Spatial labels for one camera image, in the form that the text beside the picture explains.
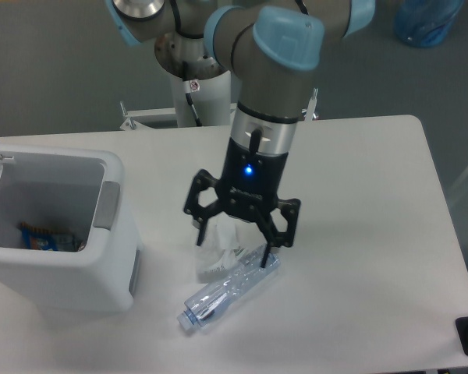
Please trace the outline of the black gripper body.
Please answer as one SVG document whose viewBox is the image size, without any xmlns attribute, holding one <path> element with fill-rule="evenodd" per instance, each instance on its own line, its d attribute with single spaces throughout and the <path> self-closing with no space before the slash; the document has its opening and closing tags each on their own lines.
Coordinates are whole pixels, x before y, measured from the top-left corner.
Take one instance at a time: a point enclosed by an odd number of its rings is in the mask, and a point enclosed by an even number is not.
<svg viewBox="0 0 468 374">
<path fill-rule="evenodd" d="M 222 175 L 214 187 L 222 212 L 250 223 L 269 222 L 287 158 L 287 153 L 251 154 L 229 140 Z"/>
</svg>

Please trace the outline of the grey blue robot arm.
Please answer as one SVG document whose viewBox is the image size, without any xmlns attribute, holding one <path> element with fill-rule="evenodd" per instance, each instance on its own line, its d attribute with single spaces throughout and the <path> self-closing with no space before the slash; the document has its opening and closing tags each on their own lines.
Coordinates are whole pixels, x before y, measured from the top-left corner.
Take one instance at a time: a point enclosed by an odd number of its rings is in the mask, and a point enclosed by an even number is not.
<svg viewBox="0 0 468 374">
<path fill-rule="evenodd" d="M 249 8 L 215 1 L 109 1 L 129 44 L 176 36 L 184 79 L 205 75 L 206 62 L 242 83 L 220 178 L 200 170 L 184 211 L 203 241 L 208 221 L 225 213 L 254 223 L 267 248 L 293 244 L 300 201 L 280 199 L 278 187 L 297 122 L 320 61 L 321 47 L 363 29 L 373 1 L 269 1 Z"/>
</svg>

